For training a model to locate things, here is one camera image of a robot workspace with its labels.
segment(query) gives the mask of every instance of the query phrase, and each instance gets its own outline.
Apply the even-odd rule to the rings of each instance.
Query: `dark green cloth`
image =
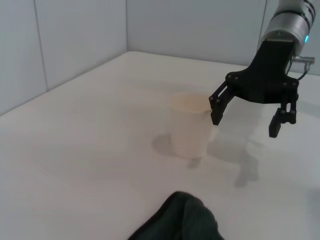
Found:
[[[129,240],[224,240],[209,209],[198,198],[173,193]]]

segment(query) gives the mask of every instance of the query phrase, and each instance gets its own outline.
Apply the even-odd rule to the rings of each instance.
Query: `table surface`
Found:
[[[205,157],[172,154],[168,98],[244,68],[128,52],[1,116],[0,238],[125,240],[186,191],[226,240],[318,240],[319,76],[301,81],[278,138],[277,105],[234,98]]]

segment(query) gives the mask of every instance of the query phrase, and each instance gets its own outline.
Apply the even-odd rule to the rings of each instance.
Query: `metal cylinder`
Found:
[[[309,35],[309,25],[299,14],[284,12],[273,17],[262,37],[268,41],[295,42],[295,55],[299,55]]]

